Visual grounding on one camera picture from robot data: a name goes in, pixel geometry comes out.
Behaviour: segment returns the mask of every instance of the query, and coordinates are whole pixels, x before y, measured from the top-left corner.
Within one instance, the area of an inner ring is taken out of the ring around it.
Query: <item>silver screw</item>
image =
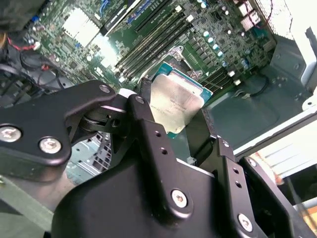
[[[4,142],[15,142],[20,139],[22,133],[13,126],[4,126],[0,128],[0,140]]]
[[[135,100],[137,100],[139,103],[144,104],[144,100],[140,96],[135,97]]]
[[[105,86],[105,85],[100,85],[99,88],[100,88],[101,91],[103,91],[105,93],[109,93],[110,92],[110,89],[107,86]]]
[[[249,159],[249,163],[253,166],[256,167],[257,163],[254,160]]]
[[[239,214],[238,220],[240,222],[240,225],[248,232],[251,232],[253,230],[253,226],[249,218],[247,218],[244,214]]]
[[[230,145],[228,144],[228,142],[226,142],[225,140],[222,140],[222,143],[224,144],[225,147],[230,147]]]
[[[54,138],[45,138],[40,141],[40,149],[48,154],[55,154],[61,150],[61,143]]]
[[[175,204],[180,208],[184,208],[187,206],[187,198],[185,194],[180,190],[172,191],[172,199],[175,202]]]

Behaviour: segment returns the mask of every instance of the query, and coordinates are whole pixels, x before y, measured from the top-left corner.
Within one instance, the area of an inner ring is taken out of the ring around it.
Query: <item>screw hole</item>
[[[238,181],[236,181],[235,183],[236,183],[238,188],[242,188],[241,184]]]
[[[238,171],[236,168],[233,168],[233,171],[234,171],[236,174],[239,174],[239,171]]]
[[[163,147],[160,149],[160,151],[162,152],[162,154],[167,155],[167,150],[165,150]]]
[[[118,119],[113,119],[112,121],[111,121],[111,126],[112,127],[118,127],[120,125],[120,120],[118,120]]]

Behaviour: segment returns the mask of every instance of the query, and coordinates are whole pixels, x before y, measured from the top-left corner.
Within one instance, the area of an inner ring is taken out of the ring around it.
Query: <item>black metal bracket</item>
[[[247,174],[249,186],[255,190],[255,201],[271,214],[275,237],[315,237],[300,214],[257,162],[252,158],[244,157],[239,164]]]
[[[37,181],[59,177],[70,158],[71,141],[84,114],[115,96],[114,90],[102,82],[90,81],[0,109],[0,127],[12,126],[21,132],[14,142],[0,141],[0,174]],[[61,149],[45,153],[39,145],[46,138],[56,139]]]

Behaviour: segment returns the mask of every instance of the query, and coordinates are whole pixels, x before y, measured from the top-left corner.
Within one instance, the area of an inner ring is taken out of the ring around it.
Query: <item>chip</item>
[[[70,67],[72,69],[76,68],[77,67],[77,64],[73,61],[72,63],[70,63]]]

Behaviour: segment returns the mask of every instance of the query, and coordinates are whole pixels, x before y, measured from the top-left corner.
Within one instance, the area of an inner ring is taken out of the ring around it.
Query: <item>gray metal panel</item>
[[[210,104],[207,109],[214,119],[217,133],[237,149],[302,111],[303,102],[311,96],[301,82],[267,66],[263,73],[270,85],[261,95],[242,99],[229,92]],[[257,92],[264,79],[253,76],[242,88]]]

